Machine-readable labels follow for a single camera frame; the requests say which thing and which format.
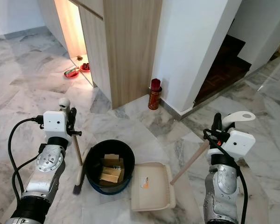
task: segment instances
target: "black bucket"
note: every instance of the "black bucket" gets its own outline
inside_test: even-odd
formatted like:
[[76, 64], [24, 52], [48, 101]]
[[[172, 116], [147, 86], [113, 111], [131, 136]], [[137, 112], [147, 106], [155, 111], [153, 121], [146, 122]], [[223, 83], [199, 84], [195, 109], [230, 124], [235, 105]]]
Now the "black bucket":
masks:
[[[123, 180], [120, 183], [114, 183], [112, 186], [103, 186], [99, 184], [99, 177], [102, 173], [101, 159], [105, 154], [119, 154], [123, 158], [125, 172]], [[87, 154], [84, 163], [84, 169], [87, 179], [91, 186], [101, 194], [115, 195], [121, 192], [130, 182], [135, 166], [135, 157], [131, 148], [124, 142], [118, 140], [106, 140], [96, 144]]]

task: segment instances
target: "red plate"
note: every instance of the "red plate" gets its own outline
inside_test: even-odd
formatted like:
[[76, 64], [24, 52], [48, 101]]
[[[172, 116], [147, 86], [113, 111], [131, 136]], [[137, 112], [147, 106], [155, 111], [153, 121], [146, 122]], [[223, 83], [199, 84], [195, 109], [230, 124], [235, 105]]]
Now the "red plate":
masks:
[[64, 74], [64, 76], [67, 77], [67, 78], [76, 78], [78, 75], [79, 75], [78, 71], [74, 71], [74, 72], [72, 72], [72, 73], [70, 73], [68, 75]]
[[80, 66], [80, 70], [83, 71], [83, 72], [90, 72], [90, 67], [89, 67], [89, 70], [84, 70], [84, 69], [83, 69], [83, 65], [81, 65], [81, 66]]

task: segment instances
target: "wooden panel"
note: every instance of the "wooden panel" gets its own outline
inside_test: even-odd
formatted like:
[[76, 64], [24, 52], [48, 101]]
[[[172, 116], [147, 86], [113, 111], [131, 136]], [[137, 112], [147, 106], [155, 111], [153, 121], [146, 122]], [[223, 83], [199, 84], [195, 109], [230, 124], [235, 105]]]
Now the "wooden panel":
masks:
[[103, 0], [74, 0], [80, 5], [86, 6], [89, 10], [97, 13], [101, 18], [104, 17]]
[[79, 6], [93, 82], [111, 100], [104, 22]]
[[54, 0], [38, 0], [43, 20], [54, 37], [67, 49]]
[[147, 94], [161, 5], [161, 0], [104, 0], [113, 108]]
[[69, 0], [55, 0], [55, 5], [70, 57], [85, 55], [86, 47], [78, 6]]

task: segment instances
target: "marble floor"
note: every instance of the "marble floor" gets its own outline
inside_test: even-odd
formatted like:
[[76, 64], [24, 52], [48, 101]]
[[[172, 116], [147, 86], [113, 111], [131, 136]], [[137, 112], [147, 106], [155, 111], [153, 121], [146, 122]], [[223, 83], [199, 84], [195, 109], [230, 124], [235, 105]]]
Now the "marble floor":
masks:
[[[203, 106], [182, 121], [176, 121], [162, 107], [147, 108], [143, 96], [116, 110], [98, 88], [80, 75], [65, 79], [63, 72], [73, 67], [66, 50], [50, 33], [27, 35], [10, 40], [0, 38], [0, 223], [14, 210], [11, 187], [12, 166], [7, 154], [7, 139], [20, 120], [58, 108], [58, 99], [68, 97], [77, 108], [76, 130], [82, 151], [106, 139], [127, 143], [136, 163], [160, 161], [170, 164], [176, 174], [199, 148], [202, 130], [210, 127], [216, 112], [227, 115], [249, 110], [257, 116], [239, 123], [256, 144], [241, 163], [248, 192], [247, 224], [280, 224], [280, 58], [245, 77], [229, 91]], [[23, 124], [12, 142], [17, 164], [37, 154], [43, 143], [38, 125]], [[73, 146], [68, 147], [66, 169], [49, 210], [46, 224], [127, 223], [127, 224], [203, 224], [204, 179], [209, 165], [205, 155], [198, 158], [175, 184], [176, 207], [156, 212], [130, 210], [130, 186], [114, 196], [96, 192], [87, 180], [75, 196], [78, 162]], [[25, 183], [33, 164], [21, 170]], [[238, 197], [241, 216], [243, 194]]]

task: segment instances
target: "small red object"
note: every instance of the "small red object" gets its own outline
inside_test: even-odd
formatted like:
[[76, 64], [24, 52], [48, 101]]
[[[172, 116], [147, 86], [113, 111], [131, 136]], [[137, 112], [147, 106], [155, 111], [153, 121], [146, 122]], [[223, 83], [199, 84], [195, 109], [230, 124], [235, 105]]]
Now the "small red object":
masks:
[[154, 78], [153, 80], [151, 80], [151, 85], [150, 85], [150, 95], [149, 95], [149, 102], [148, 102], [149, 109], [151, 110], [158, 109], [161, 92], [162, 92], [161, 81], [157, 78]]
[[89, 71], [90, 71], [90, 68], [89, 68], [89, 66], [86, 67], [86, 66], [81, 65], [81, 66], [80, 66], [80, 70], [81, 70], [81, 71], [84, 71], [84, 72], [89, 72]]
[[157, 78], [154, 78], [153, 80], [151, 80], [151, 85], [150, 85], [150, 89], [152, 91], [158, 92], [161, 86], [161, 81]]
[[78, 75], [79, 75], [79, 72], [74, 71], [74, 72], [72, 72], [70, 74], [67, 74], [67, 75], [64, 75], [64, 76], [67, 77], [67, 78], [76, 78]]

